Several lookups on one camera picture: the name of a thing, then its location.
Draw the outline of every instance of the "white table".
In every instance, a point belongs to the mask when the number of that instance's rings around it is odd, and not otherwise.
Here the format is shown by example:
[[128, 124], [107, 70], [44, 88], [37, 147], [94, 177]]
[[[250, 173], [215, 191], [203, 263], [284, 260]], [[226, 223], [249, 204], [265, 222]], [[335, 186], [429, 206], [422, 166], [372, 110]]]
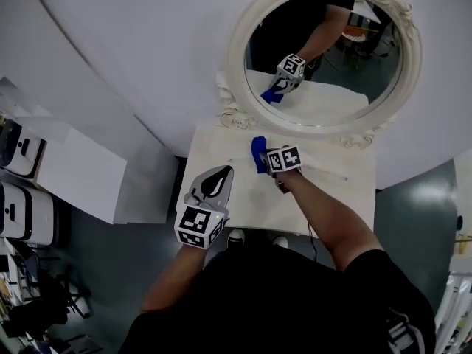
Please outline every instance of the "white table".
[[[246, 77], [254, 95], [267, 90], [273, 74], [246, 70]], [[310, 120], [323, 117], [339, 118], [355, 113], [369, 105], [369, 99], [342, 86], [304, 80], [300, 86], [287, 93], [280, 103], [271, 106], [291, 116]]]
[[356, 151], [274, 133], [232, 130], [221, 126], [200, 127], [193, 137], [178, 202], [183, 201], [196, 176], [213, 167], [228, 164], [235, 170], [235, 177], [227, 206], [230, 217], [227, 226], [308, 235], [307, 221], [293, 196], [283, 195], [273, 179], [256, 173], [251, 141], [259, 135], [266, 137], [268, 148], [298, 145], [305, 163], [317, 163], [348, 177], [345, 181], [311, 167], [302, 169], [305, 177], [351, 207], [373, 229], [375, 163], [372, 146]]

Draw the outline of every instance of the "cable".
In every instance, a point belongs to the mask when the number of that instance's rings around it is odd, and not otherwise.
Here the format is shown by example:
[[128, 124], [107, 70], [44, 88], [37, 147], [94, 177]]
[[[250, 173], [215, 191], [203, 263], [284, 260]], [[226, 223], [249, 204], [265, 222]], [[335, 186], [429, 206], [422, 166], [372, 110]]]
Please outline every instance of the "cable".
[[313, 249], [313, 260], [316, 262], [316, 258], [318, 257], [318, 251], [316, 250], [315, 242], [313, 241], [313, 235], [311, 234], [312, 228], [310, 227], [310, 222], [307, 221], [307, 225], [308, 225], [308, 233], [310, 234], [311, 248]]

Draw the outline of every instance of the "round mirror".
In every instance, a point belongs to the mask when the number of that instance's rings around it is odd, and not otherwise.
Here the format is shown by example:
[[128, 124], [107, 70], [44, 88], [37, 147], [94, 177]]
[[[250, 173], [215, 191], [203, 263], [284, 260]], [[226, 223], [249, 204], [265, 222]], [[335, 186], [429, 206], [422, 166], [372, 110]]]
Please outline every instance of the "round mirror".
[[289, 0], [246, 46], [246, 79], [259, 104], [297, 125], [352, 120], [381, 103], [402, 67], [395, 23], [367, 0]]

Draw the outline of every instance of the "white mirror frame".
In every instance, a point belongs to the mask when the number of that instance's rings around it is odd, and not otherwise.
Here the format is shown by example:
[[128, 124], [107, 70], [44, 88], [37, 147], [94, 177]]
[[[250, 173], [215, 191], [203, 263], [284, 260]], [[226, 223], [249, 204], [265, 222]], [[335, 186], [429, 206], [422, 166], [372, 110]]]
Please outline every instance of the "white mirror frame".
[[257, 25], [274, 9], [288, 0], [254, 0], [236, 24], [229, 42], [226, 75], [217, 75], [224, 103], [221, 122], [231, 128], [247, 128], [260, 122], [285, 135], [309, 139], [338, 137], [335, 141], [346, 148], [363, 149], [370, 145], [374, 132], [391, 122], [405, 104], [416, 85], [421, 70], [420, 34], [412, 20], [412, 7], [401, 0], [368, 0], [382, 8], [393, 20], [402, 41], [398, 78], [368, 107], [351, 114], [349, 120], [333, 125], [301, 125], [283, 119], [284, 114], [269, 111], [252, 93], [245, 71], [246, 45]]

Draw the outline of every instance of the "shoe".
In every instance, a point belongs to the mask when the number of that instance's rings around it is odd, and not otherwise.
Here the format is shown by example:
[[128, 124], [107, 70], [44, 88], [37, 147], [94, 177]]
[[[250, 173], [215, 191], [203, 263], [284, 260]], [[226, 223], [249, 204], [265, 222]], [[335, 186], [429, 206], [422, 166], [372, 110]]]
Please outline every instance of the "shoe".
[[228, 249], [243, 248], [244, 240], [244, 231], [239, 228], [233, 229], [228, 236]]
[[274, 241], [272, 241], [272, 245], [278, 245], [278, 246], [281, 246], [282, 248], [287, 249], [288, 240], [285, 236], [277, 236], [276, 238], [274, 238]]

